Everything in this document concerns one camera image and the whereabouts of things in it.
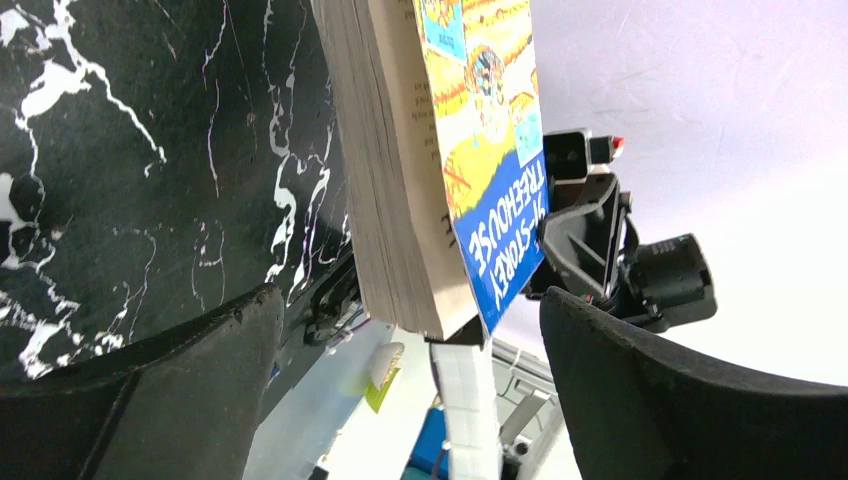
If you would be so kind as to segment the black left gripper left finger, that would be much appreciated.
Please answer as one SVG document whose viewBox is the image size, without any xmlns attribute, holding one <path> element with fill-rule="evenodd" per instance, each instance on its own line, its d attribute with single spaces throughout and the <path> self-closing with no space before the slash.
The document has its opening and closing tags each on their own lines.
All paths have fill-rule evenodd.
<svg viewBox="0 0 848 480">
<path fill-rule="evenodd" d="M 197 318 L 1 386 L 5 479 L 238 479 L 283 329 L 264 284 Z"/>
</svg>

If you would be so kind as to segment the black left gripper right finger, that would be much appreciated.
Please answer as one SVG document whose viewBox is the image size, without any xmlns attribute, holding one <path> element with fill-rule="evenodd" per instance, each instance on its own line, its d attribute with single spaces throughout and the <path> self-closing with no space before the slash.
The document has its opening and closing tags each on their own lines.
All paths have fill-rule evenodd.
<svg viewBox="0 0 848 480">
<path fill-rule="evenodd" d="M 585 479 L 843 479 L 847 390 L 729 363 L 561 289 L 540 329 Z"/>
</svg>

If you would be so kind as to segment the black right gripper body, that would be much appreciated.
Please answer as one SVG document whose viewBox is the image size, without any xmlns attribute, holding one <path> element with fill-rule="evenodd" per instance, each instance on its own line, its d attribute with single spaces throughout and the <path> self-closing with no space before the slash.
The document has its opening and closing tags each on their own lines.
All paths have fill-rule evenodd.
<svg viewBox="0 0 848 480">
<path fill-rule="evenodd" d="M 718 310 L 713 278 L 696 237 L 677 235 L 642 244 L 628 192 L 619 195 L 623 244 L 606 312 L 652 333 L 712 318 Z"/>
</svg>

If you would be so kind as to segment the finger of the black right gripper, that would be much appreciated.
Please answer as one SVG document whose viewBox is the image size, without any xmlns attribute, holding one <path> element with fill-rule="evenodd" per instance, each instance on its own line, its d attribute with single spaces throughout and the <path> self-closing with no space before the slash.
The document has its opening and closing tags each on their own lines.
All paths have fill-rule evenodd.
<svg viewBox="0 0 848 480">
<path fill-rule="evenodd" d="M 611 299 L 623 225 L 619 194 L 619 181 L 611 173 L 580 183 L 553 183 L 551 212 L 537 234 L 544 259 L 523 289 L 528 299 L 541 299 L 550 287 L 588 302 Z"/>
<path fill-rule="evenodd" d="M 425 342 L 436 345 L 474 346 L 482 350 L 487 342 L 487 326 L 479 316 L 474 316 L 449 338 L 440 340 L 426 337 Z"/>
</svg>

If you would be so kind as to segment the blue 91-storey treehouse book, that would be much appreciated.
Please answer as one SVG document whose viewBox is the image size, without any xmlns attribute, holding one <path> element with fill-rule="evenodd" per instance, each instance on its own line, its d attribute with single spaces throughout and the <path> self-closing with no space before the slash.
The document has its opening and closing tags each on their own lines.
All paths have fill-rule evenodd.
<svg viewBox="0 0 848 480">
<path fill-rule="evenodd" d="M 446 339 L 496 325 L 549 212 L 526 1 L 316 1 L 361 298 Z"/>
</svg>

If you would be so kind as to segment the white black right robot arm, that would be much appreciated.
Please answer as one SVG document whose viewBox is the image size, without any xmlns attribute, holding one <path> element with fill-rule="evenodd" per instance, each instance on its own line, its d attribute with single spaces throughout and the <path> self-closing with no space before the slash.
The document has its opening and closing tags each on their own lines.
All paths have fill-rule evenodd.
<svg viewBox="0 0 848 480">
<path fill-rule="evenodd" d="M 692 234 L 643 244 L 630 198 L 611 173 L 582 184 L 554 182 L 551 213 L 537 244 L 543 255 L 519 292 L 540 300 L 554 288 L 651 333 L 717 312 L 713 279 Z M 498 479 L 503 437 L 497 420 L 490 330 L 481 320 L 430 345 L 446 427 L 441 454 L 452 479 Z"/>
</svg>

